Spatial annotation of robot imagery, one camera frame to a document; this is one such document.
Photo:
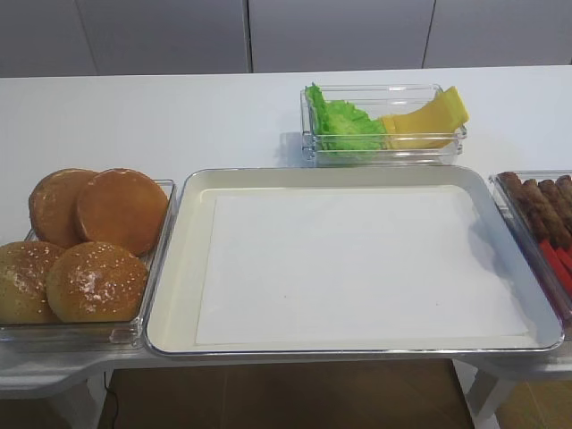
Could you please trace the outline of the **green lettuce leaves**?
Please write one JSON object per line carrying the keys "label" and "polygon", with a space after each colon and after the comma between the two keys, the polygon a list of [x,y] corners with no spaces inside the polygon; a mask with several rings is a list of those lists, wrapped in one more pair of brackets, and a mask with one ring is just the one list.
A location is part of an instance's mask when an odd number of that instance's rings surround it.
{"label": "green lettuce leaves", "polygon": [[312,130],[318,137],[319,150],[377,151],[385,149],[386,129],[366,111],[345,100],[326,101],[322,90],[312,84],[305,89]]}

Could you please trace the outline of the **clear lettuce cheese container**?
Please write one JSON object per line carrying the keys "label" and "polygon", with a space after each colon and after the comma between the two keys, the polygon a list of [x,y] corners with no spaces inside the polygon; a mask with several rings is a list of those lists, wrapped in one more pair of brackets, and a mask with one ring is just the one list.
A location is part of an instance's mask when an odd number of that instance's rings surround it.
{"label": "clear lettuce cheese container", "polygon": [[[379,120],[381,116],[388,114],[412,113],[432,101],[440,92],[447,90],[437,84],[317,86],[322,90],[326,101],[349,101],[357,108],[366,111],[373,120]],[[442,148],[391,150],[387,147],[389,135],[386,133],[385,149],[382,150],[341,152],[319,150],[316,146],[318,137],[312,130],[313,120],[305,97],[305,89],[306,87],[300,92],[301,147],[305,157],[316,166],[452,164],[462,152],[462,142],[467,136],[467,124],[452,135],[449,145]]]}

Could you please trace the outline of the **white paper sheet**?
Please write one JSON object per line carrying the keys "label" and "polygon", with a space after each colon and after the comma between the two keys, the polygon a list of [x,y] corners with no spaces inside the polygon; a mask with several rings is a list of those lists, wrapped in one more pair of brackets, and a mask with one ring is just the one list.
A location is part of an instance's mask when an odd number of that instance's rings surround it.
{"label": "white paper sheet", "polygon": [[219,197],[201,344],[481,338],[527,324],[453,190]]}

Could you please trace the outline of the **large white metal tray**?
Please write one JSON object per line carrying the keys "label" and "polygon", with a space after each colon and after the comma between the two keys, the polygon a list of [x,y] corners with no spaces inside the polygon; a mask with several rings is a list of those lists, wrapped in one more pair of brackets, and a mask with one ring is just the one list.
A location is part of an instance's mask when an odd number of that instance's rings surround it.
{"label": "large white metal tray", "polygon": [[[219,197],[256,195],[411,194],[450,190],[475,206],[481,236],[492,247],[496,273],[509,287],[526,332],[481,338],[383,339],[377,341],[285,341],[201,344],[197,340],[208,258]],[[293,358],[370,358],[401,355],[534,353],[557,348],[564,330],[483,179],[458,166],[204,170],[188,177],[147,323],[147,342],[173,357],[254,361]]]}

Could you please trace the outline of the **right bottom bun half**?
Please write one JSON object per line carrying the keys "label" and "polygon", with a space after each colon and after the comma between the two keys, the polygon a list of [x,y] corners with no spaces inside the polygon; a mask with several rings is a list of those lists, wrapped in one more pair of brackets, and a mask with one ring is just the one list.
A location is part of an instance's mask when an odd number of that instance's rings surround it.
{"label": "right bottom bun half", "polygon": [[111,243],[142,256],[156,244],[167,207],[167,195],[145,174],[110,169],[80,190],[75,221],[85,241]]}

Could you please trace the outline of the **bun half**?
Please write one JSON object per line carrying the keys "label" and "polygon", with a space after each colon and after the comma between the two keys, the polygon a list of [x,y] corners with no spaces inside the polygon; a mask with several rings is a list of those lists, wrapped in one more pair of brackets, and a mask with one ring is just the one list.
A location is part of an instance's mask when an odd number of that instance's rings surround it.
{"label": "bun half", "polygon": [[97,175],[84,169],[63,169],[44,177],[29,195],[29,218],[37,238],[61,248],[82,242],[76,228],[76,199]]}
{"label": "bun half", "polygon": [[142,256],[156,244],[167,207],[167,195],[145,174],[110,169],[80,190],[75,221],[85,241],[111,243]]}

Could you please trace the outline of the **yellow cheese slices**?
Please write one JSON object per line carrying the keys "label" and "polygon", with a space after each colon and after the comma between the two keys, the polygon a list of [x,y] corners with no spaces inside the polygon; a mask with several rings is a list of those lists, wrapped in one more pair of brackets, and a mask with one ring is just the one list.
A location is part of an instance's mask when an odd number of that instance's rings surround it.
{"label": "yellow cheese slices", "polygon": [[449,145],[452,135],[469,120],[456,87],[437,94],[409,114],[388,114],[379,121],[389,135],[391,150],[434,149]]}

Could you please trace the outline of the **right sesame top bun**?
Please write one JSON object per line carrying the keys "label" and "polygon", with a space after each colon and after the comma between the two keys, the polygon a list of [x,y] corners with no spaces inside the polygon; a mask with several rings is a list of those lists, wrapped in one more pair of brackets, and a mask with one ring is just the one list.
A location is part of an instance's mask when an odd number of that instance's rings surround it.
{"label": "right sesame top bun", "polygon": [[104,242],[67,249],[46,277],[51,310],[64,323],[129,322],[147,286],[146,265],[130,251]]}

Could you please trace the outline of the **sesame bun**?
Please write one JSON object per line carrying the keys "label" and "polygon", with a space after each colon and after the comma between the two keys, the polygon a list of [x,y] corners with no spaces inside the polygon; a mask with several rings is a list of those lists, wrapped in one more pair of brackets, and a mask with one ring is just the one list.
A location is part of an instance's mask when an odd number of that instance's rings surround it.
{"label": "sesame bun", "polygon": [[104,242],[67,249],[46,277],[51,310],[64,323],[129,322],[147,286],[146,265],[130,251]]}
{"label": "sesame bun", "polygon": [[51,324],[58,318],[46,296],[46,277],[64,249],[45,241],[1,247],[1,324]]}

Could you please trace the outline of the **clear plastic bun container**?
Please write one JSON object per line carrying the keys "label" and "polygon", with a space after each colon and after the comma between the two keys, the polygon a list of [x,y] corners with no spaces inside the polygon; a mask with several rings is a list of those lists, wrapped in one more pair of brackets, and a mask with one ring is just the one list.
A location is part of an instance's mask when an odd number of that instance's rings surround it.
{"label": "clear plastic bun container", "polygon": [[144,324],[152,306],[157,279],[176,219],[177,187],[172,180],[157,180],[166,194],[168,205],[155,246],[139,260],[146,266],[148,278],[133,319],[126,322],[3,324],[1,344],[23,351],[83,351],[103,349],[138,349],[143,343]]}

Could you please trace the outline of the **brown meat patty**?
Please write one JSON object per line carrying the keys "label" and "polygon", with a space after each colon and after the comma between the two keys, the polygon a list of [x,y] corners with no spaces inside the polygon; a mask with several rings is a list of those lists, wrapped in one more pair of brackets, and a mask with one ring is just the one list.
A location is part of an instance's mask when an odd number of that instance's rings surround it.
{"label": "brown meat patty", "polygon": [[562,175],[556,180],[560,195],[569,206],[572,206],[572,179],[570,175]]}
{"label": "brown meat patty", "polygon": [[544,180],[539,189],[548,201],[548,226],[551,231],[551,240],[557,247],[569,250],[571,247],[571,208],[554,181]]}
{"label": "brown meat patty", "polygon": [[543,223],[542,218],[532,205],[531,201],[525,193],[523,183],[514,172],[502,172],[499,174],[500,181],[503,183],[508,195],[513,201],[514,206],[521,214],[524,223],[530,232],[534,235],[537,242],[541,243],[550,237],[548,229]]}
{"label": "brown meat patty", "polygon": [[548,240],[554,248],[568,250],[571,235],[549,199],[541,192],[536,180],[524,181],[523,190],[530,206],[527,216],[536,240]]}

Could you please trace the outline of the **left bottom bun half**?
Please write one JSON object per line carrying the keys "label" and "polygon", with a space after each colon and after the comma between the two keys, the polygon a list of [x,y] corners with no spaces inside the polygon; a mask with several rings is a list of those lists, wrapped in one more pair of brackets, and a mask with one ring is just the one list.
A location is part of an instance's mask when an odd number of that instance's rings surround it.
{"label": "left bottom bun half", "polygon": [[97,175],[84,169],[63,169],[44,177],[29,195],[29,218],[37,238],[61,248],[82,242],[76,228],[76,199]]}

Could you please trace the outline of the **clear patty tomato container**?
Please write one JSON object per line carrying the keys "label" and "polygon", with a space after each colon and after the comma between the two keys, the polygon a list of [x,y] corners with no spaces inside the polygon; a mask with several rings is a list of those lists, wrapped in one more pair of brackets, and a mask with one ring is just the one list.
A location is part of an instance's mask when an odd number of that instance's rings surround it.
{"label": "clear patty tomato container", "polygon": [[[495,204],[513,234],[513,237],[519,245],[528,264],[533,269],[544,294],[547,296],[557,316],[562,322],[566,338],[570,339],[571,294],[568,294],[564,290],[559,283],[556,274],[544,258],[542,250],[539,247],[540,243],[536,241],[534,235],[524,223],[521,214],[514,206],[512,199],[500,180],[500,173],[494,174],[490,177],[490,182],[493,186],[492,196]],[[544,180],[551,180],[556,184],[556,180],[560,176],[566,174],[571,176],[571,173],[566,171],[516,171],[514,173],[522,183],[526,180],[534,179],[537,184]]]}

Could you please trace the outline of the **left sesame top bun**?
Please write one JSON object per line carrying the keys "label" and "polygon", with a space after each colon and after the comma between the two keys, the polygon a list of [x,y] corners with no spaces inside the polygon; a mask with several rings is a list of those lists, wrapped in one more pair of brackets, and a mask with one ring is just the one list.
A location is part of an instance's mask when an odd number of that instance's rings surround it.
{"label": "left sesame top bun", "polygon": [[45,241],[1,247],[1,324],[51,324],[58,318],[46,296],[46,277],[64,249]]}

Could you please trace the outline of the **red tomato slice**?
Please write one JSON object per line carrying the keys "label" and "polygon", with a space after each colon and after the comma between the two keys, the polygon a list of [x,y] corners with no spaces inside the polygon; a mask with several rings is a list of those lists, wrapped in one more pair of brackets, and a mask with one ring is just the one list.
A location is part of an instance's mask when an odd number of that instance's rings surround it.
{"label": "red tomato slice", "polygon": [[572,258],[571,253],[567,252],[564,248],[557,248],[555,250],[556,255],[558,256],[562,265],[568,271],[569,276],[572,276]]}
{"label": "red tomato slice", "polygon": [[562,264],[558,252],[551,246],[548,240],[543,240],[539,247],[547,263],[556,274],[561,286],[568,294],[571,294],[571,276],[568,269]]}

